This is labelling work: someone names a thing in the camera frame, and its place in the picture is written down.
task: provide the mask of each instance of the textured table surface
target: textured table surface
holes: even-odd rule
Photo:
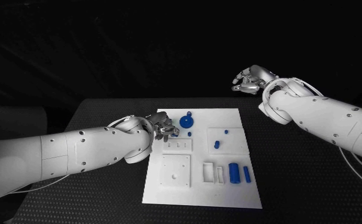
[[[259,102],[256,97],[88,99],[66,131],[147,116],[157,108],[238,108],[262,210],[142,204],[147,158],[135,164],[121,160],[30,192],[13,223],[362,223],[362,181],[337,148],[294,123],[277,124]]]

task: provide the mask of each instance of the white platform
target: white platform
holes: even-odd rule
[[[167,153],[163,150],[163,140],[153,141],[153,153],[150,155],[147,178],[142,193],[142,203],[216,206],[261,209],[256,181],[248,154],[210,154],[207,148],[207,128],[242,128],[238,109],[158,109],[166,111],[173,119],[174,126],[180,129],[180,139],[191,139],[190,156],[190,183],[189,187],[163,186],[161,180],[161,159]],[[179,119],[191,112],[193,126],[184,129],[179,126]],[[203,183],[203,162],[213,163],[215,182],[217,181],[216,167],[222,167],[223,185]],[[228,164],[238,163],[241,184],[229,182]],[[245,182],[242,167],[248,166],[251,183]]]

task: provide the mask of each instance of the dark background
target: dark background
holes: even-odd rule
[[[252,64],[362,103],[360,0],[0,0],[0,104],[230,97]]]

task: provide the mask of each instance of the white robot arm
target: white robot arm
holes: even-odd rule
[[[333,145],[362,156],[362,111],[329,97],[301,80],[281,79],[266,69],[254,65],[235,77],[233,91],[262,92],[258,108],[279,124],[291,121],[298,127]]]
[[[108,127],[0,140],[0,197],[30,183],[86,172],[116,163],[140,162],[151,153],[153,138],[179,134],[166,112],[127,116]]]

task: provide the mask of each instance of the white cable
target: white cable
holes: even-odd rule
[[[307,82],[304,82],[303,80],[300,80],[300,81],[301,81],[303,84],[305,84],[305,85],[308,86],[308,88],[317,93],[318,96],[323,96],[323,94],[320,93],[320,91],[318,91]],[[339,151],[340,151],[340,153],[341,153],[341,156],[343,156],[343,158],[344,158],[344,161],[346,161],[346,163],[347,163],[347,165],[349,165],[352,171],[354,172],[356,176],[362,179],[360,174],[359,174],[357,171],[353,169],[353,166],[350,165],[349,160],[347,160],[347,158],[344,157],[344,154],[343,154],[343,151],[341,151],[341,148],[340,148],[340,147],[339,147]],[[354,154],[353,152],[350,152],[350,153],[352,153],[354,159],[357,160],[359,164],[362,165],[362,161],[360,161],[359,158],[356,157],[356,154]]]
[[[350,152],[352,153],[352,155],[353,155],[353,157],[354,157],[354,159],[356,159],[356,161],[359,162],[359,164],[362,165],[362,161],[360,161],[360,159],[356,157],[356,154],[353,153],[353,152]]]
[[[39,188],[36,188],[36,189],[31,189],[31,190],[11,192],[10,194],[27,193],[27,192],[36,191],[36,190],[39,190],[39,189],[43,189],[44,187],[47,187],[47,186],[53,185],[56,182],[59,182],[63,178],[60,178],[59,180],[53,181],[53,182],[52,182],[50,184],[47,184],[46,186],[42,186],[42,187],[39,187]]]
[[[347,161],[347,158],[344,157],[344,154],[343,154],[343,151],[341,151],[341,148],[340,148],[340,147],[339,147],[339,151],[340,151],[340,153],[341,153],[341,156],[343,156],[343,158],[344,158],[344,161],[346,161],[346,163],[347,163],[347,165],[349,165],[352,171],[354,172],[356,176],[362,179],[362,176],[359,175],[359,173],[357,173],[356,170],[353,169],[353,166],[350,165],[350,163],[349,163],[349,161]]]

